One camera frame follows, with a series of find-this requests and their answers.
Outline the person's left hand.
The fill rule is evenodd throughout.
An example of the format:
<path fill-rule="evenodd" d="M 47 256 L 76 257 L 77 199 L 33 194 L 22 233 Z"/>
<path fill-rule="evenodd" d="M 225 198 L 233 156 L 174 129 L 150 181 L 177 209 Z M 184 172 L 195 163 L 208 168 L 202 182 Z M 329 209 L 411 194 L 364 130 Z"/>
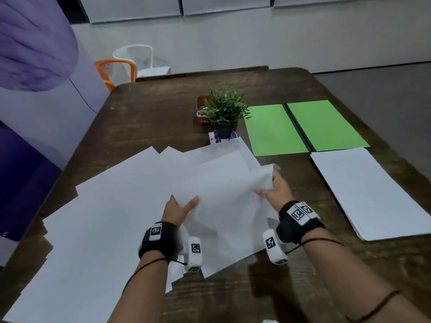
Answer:
<path fill-rule="evenodd" d="M 188 214 L 182 213 L 182 206 L 180 206 L 175 197 L 171 195 L 170 199 L 165 205 L 161 221 L 172 223 L 179 228 L 185 221 Z"/>

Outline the person's right hand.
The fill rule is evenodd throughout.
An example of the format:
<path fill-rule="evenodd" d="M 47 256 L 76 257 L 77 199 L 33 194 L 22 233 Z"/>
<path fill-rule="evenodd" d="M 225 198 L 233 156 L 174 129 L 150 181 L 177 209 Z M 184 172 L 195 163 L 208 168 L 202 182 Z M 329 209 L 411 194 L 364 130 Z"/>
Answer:
<path fill-rule="evenodd" d="M 277 170 L 273 170 L 272 188 L 268 190 L 270 190 L 270 192 L 265 199 L 277 213 L 279 213 L 286 204 L 294 204 L 296 202 L 287 181 L 283 179 Z"/>

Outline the white paper sheet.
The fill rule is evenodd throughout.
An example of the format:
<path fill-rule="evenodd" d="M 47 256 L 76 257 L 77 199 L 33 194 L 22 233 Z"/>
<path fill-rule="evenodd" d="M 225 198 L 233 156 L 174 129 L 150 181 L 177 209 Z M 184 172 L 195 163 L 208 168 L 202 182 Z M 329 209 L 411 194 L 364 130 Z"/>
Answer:
<path fill-rule="evenodd" d="M 228 169 L 227 173 L 192 173 L 176 186 L 173 196 L 184 206 L 198 196 L 185 220 L 189 235 L 201 239 L 202 274 L 208 278 L 264 250 L 262 234 L 278 220 L 276 211 L 255 189 L 272 189 L 275 164 Z"/>

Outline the person's left forearm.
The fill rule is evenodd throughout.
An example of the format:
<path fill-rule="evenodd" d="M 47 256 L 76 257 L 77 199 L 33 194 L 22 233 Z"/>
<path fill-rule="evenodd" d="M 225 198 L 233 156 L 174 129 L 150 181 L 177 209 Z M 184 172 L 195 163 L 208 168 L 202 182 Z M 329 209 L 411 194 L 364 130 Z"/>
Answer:
<path fill-rule="evenodd" d="M 159 251 L 143 254 L 107 323 L 161 323 L 168 265 Z"/>

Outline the person's right forearm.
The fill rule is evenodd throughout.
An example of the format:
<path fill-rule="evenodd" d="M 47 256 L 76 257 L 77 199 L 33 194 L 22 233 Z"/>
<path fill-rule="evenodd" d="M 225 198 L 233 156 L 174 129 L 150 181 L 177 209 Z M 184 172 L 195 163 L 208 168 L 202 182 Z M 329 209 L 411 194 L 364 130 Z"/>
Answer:
<path fill-rule="evenodd" d="M 431 323 L 401 293 L 377 275 L 324 228 L 301 243 L 327 290 L 354 323 Z"/>

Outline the open green folder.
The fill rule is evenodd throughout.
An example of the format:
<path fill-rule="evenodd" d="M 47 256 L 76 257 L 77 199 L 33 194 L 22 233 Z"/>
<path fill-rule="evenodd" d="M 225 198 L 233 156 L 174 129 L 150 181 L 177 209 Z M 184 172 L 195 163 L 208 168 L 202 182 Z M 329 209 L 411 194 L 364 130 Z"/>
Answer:
<path fill-rule="evenodd" d="M 254 156 L 369 147 L 328 100 L 253 106 L 246 129 Z"/>

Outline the white and purple card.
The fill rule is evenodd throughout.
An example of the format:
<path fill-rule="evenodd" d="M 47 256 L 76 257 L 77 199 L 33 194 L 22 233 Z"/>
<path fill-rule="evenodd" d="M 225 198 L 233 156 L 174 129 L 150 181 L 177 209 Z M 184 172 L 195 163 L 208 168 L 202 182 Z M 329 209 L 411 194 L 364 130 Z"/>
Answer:
<path fill-rule="evenodd" d="M 210 141 L 211 145 L 218 144 L 218 143 L 221 143 L 221 142 L 225 142 L 225 141 L 228 141 L 228 140 L 232 140 L 232 139 L 235 139 L 237 137 L 238 137 L 238 135 L 234 131 L 231 131 L 230 136 L 229 136 L 228 139 L 221 139 L 218 136 L 217 130 L 209 132 L 209 141 Z"/>

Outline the potted green plant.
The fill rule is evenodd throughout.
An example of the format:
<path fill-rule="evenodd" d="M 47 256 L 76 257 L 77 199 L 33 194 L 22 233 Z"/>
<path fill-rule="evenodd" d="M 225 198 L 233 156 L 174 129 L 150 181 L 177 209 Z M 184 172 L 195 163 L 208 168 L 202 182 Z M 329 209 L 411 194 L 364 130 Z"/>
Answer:
<path fill-rule="evenodd" d="M 216 128 L 219 139 L 228 140 L 239 119 L 250 119 L 244 94 L 232 88 L 211 89 L 204 100 L 207 118 Z"/>

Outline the small brown labelled box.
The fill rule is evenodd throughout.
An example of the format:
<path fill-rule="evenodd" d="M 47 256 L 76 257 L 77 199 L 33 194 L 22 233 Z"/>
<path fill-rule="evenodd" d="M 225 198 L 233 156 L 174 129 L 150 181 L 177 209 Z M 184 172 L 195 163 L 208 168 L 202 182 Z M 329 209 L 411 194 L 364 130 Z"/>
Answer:
<path fill-rule="evenodd" d="M 207 116 L 206 100 L 211 99 L 210 95 L 198 96 L 196 101 L 196 119 L 200 126 L 210 126 L 211 121 Z"/>

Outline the pile of scattered white papers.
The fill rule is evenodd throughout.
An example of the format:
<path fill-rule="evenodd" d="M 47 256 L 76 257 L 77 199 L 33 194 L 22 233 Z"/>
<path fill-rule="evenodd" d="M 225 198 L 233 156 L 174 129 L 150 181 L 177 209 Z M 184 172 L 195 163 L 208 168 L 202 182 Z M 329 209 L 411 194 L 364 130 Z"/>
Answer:
<path fill-rule="evenodd" d="M 53 250 L 5 320 L 105 323 L 176 186 L 204 170 L 260 166 L 238 137 L 188 152 L 150 147 L 79 184 L 78 197 L 44 220 Z"/>

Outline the neat white paper stack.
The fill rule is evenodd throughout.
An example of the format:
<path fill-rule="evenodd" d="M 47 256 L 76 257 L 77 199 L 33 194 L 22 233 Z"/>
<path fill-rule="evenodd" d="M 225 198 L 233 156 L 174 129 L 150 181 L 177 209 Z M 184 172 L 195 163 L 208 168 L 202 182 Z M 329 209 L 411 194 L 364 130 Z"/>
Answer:
<path fill-rule="evenodd" d="M 310 156 L 361 240 L 431 234 L 431 215 L 365 148 L 313 152 Z"/>

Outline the white chair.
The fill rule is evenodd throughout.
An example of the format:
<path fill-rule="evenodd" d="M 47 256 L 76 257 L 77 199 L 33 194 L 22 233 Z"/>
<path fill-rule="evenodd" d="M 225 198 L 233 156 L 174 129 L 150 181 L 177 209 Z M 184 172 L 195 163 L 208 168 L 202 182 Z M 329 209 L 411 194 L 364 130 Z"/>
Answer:
<path fill-rule="evenodd" d="M 133 77 L 152 77 L 170 74 L 170 66 L 165 61 L 158 61 L 154 49 L 150 45 L 130 44 L 116 49 L 112 53 L 114 59 L 127 60 L 134 65 Z"/>

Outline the orange chair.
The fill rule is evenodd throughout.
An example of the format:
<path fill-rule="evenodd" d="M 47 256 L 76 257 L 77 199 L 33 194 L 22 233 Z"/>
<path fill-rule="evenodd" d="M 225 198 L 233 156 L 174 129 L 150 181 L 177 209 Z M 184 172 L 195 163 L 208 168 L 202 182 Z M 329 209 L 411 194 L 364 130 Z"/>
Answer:
<path fill-rule="evenodd" d="M 116 85 L 111 81 L 110 77 L 113 75 L 114 66 L 116 64 L 129 66 L 128 77 L 130 78 L 130 82 L 134 83 L 137 78 L 137 66 L 134 61 L 126 60 L 126 59 L 104 59 L 94 62 L 94 65 L 104 81 L 109 92 L 112 92 Z"/>

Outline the purple printed wall panel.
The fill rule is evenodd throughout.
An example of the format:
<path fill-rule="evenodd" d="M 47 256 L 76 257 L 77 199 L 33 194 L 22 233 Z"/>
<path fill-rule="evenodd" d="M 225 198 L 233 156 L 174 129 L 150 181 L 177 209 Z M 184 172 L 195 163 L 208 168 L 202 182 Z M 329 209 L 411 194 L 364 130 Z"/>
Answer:
<path fill-rule="evenodd" d="M 22 239 L 107 97 L 56 0 L 0 0 L 0 236 Z"/>

